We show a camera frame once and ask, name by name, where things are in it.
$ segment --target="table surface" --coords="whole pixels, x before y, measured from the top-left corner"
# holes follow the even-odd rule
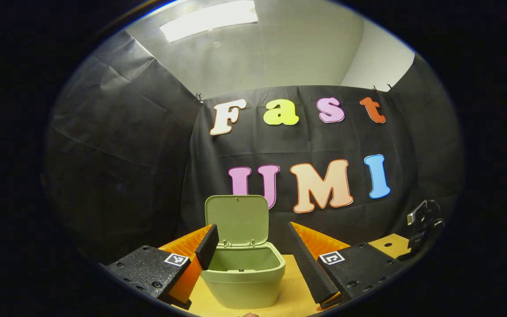
[[[283,257],[287,264],[275,305],[261,309],[225,308],[213,297],[203,278],[199,277],[191,293],[192,304],[189,312],[203,317],[243,317],[246,313],[255,313],[260,317],[302,317],[322,311],[320,305],[314,303],[294,256],[283,255]]]

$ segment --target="yellow letter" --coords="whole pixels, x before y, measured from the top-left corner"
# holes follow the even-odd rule
[[[235,124],[239,115],[238,110],[235,108],[228,111],[232,107],[238,107],[240,109],[246,108],[246,101],[244,99],[240,99],[214,106],[217,114],[215,114],[215,126],[211,129],[211,135],[225,134],[232,131],[232,127],[228,125],[228,119]]]
[[[330,206],[342,207],[353,203],[353,197],[349,194],[347,168],[348,161],[346,160],[331,161],[326,171],[326,178],[322,180],[314,167],[308,163],[291,167],[290,172],[296,175],[298,184],[298,204],[294,206],[294,212],[308,213],[314,210],[314,204],[310,202],[310,193],[321,209],[326,207],[332,191],[334,191],[334,196],[330,201]]]
[[[294,113],[294,103],[287,99],[277,99],[268,102],[265,108],[269,110],[263,115],[263,120],[268,125],[294,125],[298,122],[298,116]]]

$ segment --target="white wall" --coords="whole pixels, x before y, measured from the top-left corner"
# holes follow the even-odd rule
[[[364,20],[360,46],[340,85],[373,88],[383,92],[394,86],[414,61],[415,53],[398,38]]]

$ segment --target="orange letter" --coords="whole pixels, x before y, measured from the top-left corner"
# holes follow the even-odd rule
[[[385,116],[378,114],[377,108],[380,108],[381,106],[379,106],[377,102],[374,102],[371,100],[371,98],[367,97],[364,100],[361,100],[360,104],[365,106],[367,113],[371,117],[371,120],[375,121],[378,124],[384,124],[386,122]]]
[[[246,101],[244,99],[240,99],[214,106],[217,114],[215,114],[215,126],[211,129],[211,135],[225,134],[232,131],[232,127],[228,125],[228,119],[230,119],[233,124],[235,124],[238,120],[237,109],[228,111],[232,107],[238,107],[240,109],[246,108]]]
[[[314,210],[314,204],[310,202],[310,193],[320,209],[326,207],[332,191],[334,191],[334,196],[330,201],[331,207],[342,207],[353,203],[353,197],[349,194],[347,168],[348,161],[346,160],[331,161],[326,171],[326,178],[322,180],[314,167],[308,163],[291,167],[290,172],[296,175],[298,183],[298,204],[294,206],[294,212],[308,213]]]

